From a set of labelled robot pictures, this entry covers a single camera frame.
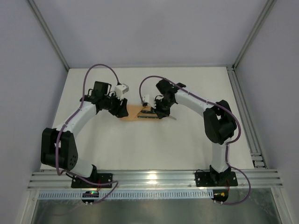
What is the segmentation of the green handled knife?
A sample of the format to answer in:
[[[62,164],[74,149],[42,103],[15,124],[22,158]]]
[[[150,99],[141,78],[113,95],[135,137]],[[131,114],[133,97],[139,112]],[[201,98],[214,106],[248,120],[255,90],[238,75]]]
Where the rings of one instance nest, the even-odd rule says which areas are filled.
[[[155,116],[138,115],[137,118],[138,118],[138,119],[161,119],[161,118],[159,118],[157,115],[155,115]],[[177,120],[177,119],[176,119],[175,117],[173,117],[173,116],[169,116],[169,117],[165,117],[165,118],[172,119],[172,120]]]

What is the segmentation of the beige satin napkin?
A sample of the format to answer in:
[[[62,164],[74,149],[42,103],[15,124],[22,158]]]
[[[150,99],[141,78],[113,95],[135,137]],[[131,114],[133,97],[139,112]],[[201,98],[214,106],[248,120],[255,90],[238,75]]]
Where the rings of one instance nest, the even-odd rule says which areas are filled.
[[[146,115],[141,114],[141,110],[151,111],[150,106],[143,107],[142,105],[127,105],[128,116],[120,118],[122,121],[141,121],[141,120],[156,120],[156,119],[138,119],[138,115]]]

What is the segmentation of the green handled fork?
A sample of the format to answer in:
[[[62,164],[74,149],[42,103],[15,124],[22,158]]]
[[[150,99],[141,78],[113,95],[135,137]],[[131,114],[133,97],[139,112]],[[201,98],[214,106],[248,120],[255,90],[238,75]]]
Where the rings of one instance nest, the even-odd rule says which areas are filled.
[[[147,110],[141,110],[141,114],[154,114],[157,115],[154,111],[147,111]]]

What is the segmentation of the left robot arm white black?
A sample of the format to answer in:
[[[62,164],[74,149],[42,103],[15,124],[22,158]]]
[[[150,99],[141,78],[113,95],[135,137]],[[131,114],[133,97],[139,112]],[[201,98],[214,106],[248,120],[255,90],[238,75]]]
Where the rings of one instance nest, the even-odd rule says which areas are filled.
[[[126,84],[111,84],[96,81],[88,94],[80,99],[78,109],[55,128],[45,128],[42,133],[41,163],[83,178],[95,176],[96,167],[80,159],[76,137],[82,128],[100,111],[105,110],[117,118],[128,116],[124,97],[129,91]]]

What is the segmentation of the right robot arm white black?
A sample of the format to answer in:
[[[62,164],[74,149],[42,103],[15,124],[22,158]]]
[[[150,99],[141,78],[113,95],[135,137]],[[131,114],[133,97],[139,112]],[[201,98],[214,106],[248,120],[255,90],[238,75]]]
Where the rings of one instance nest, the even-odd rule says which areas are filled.
[[[161,99],[155,99],[151,109],[159,119],[168,117],[174,104],[184,105],[203,117],[205,134],[212,143],[212,162],[208,171],[198,169],[195,172],[196,186],[237,186],[236,174],[228,165],[227,150],[237,122],[228,102],[208,102],[189,92],[184,84],[173,84],[165,79],[160,80],[156,88]]]

